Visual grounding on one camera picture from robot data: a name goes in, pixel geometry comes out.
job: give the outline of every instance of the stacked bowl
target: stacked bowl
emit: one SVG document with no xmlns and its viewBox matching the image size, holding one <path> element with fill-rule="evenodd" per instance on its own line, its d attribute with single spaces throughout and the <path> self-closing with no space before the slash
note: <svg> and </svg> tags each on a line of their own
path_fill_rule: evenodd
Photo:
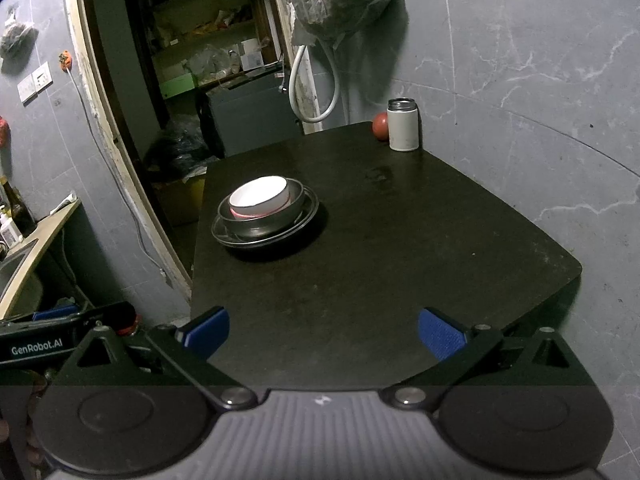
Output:
<svg viewBox="0 0 640 480">
<path fill-rule="evenodd" d="M 296 222 L 305 203 L 304 186 L 293 178 L 263 176 L 247 182 L 218 206 L 229 232 L 242 238 L 264 238 Z"/>
</svg>

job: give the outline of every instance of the bottle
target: bottle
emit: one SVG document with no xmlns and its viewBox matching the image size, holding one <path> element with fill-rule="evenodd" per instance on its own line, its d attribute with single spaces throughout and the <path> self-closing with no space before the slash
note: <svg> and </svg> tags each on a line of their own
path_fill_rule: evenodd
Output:
<svg viewBox="0 0 640 480">
<path fill-rule="evenodd" d="M 229 54 L 229 63 L 231 63 L 231 73 L 232 74 L 239 73 L 240 68 L 242 66 L 240 62 L 240 56 L 238 56 L 238 53 L 233 49 L 229 50 L 228 54 Z"/>
<path fill-rule="evenodd" d="M 24 237 L 29 236 L 36 229 L 36 222 L 33 221 L 31 213 L 24 205 L 24 202 L 16 195 L 15 191 L 9 184 L 6 177 L 0 176 L 0 184 L 4 189 L 6 199 L 9 201 L 8 206 L 11 211 L 11 218 Z"/>
<path fill-rule="evenodd" d="M 420 147 L 418 105 L 408 97 L 389 100 L 386 109 L 389 146 L 396 152 L 410 152 Z"/>
<path fill-rule="evenodd" d="M 0 235 L 10 249 L 24 239 L 20 234 L 20 229 L 15 225 L 14 219 L 7 216 L 4 205 L 0 206 Z"/>
</svg>

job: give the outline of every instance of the blue gripper pad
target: blue gripper pad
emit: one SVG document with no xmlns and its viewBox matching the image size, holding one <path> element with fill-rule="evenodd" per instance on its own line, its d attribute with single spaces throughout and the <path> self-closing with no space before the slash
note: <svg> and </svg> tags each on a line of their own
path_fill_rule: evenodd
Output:
<svg viewBox="0 0 640 480">
<path fill-rule="evenodd" d="M 427 309 L 418 316 L 418 336 L 438 361 L 444 361 L 466 345 L 464 332 Z"/>
<path fill-rule="evenodd" d="M 229 313 L 221 306 L 207 310 L 175 331 L 176 340 L 203 360 L 229 336 Z"/>
<path fill-rule="evenodd" d="M 42 312 L 36 312 L 33 314 L 33 321 L 40 321 L 43 319 L 54 319 L 57 317 L 71 316 L 78 312 L 78 306 L 76 304 L 68 304 L 65 306 L 59 306 L 50 310 L 43 310 Z"/>
</svg>

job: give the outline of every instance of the white bowl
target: white bowl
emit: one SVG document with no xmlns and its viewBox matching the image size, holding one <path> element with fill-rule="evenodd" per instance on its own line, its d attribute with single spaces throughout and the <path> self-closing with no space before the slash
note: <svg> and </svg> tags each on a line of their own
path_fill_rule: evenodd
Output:
<svg viewBox="0 0 640 480">
<path fill-rule="evenodd" d="M 263 214 L 260 214 L 260 215 L 243 215 L 242 213 L 239 213 L 238 211 L 233 209 L 231 206 L 229 207 L 229 211 L 231 211 L 231 214 L 237 220 L 251 220 L 251 219 L 255 219 L 255 218 L 264 218 L 265 216 L 269 216 L 269 215 L 275 214 L 278 211 L 282 211 L 284 208 L 288 207 L 290 204 L 291 204 L 291 198 L 288 198 L 283 206 L 281 206 L 281 207 L 279 207 L 277 209 L 274 209 L 273 211 L 269 211 L 265 215 L 263 215 Z"/>
<path fill-rule="evenodd" d="M 231 209 L 243 217 L 268 215 L 289 200 L 289 184 L 281 176 L 262 176 L 236 189 L 229 197 Z"/>
</svg>

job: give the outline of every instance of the wall socket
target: wall socket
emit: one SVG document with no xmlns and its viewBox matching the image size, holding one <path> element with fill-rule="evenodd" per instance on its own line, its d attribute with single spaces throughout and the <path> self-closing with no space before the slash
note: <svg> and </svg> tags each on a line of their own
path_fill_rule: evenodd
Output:
<svg viewBox="0 0 640 480">
<path fill-rule="evenodd" d="M 36 85 L 36 92 L 39 92 L 44 87 L 53 83 L 48 61 L 45 64 L 40 65 L 31 75 L 33 75 L 33 82 Z"/>
<path fill-rule="evenodd" d="M 49 71 L 49 63 L 46 62 L 18 83 L 20 100 L 23 103 L 28 101 L 51 83 L 53 83 L 53 79 Z"/>
</svg>

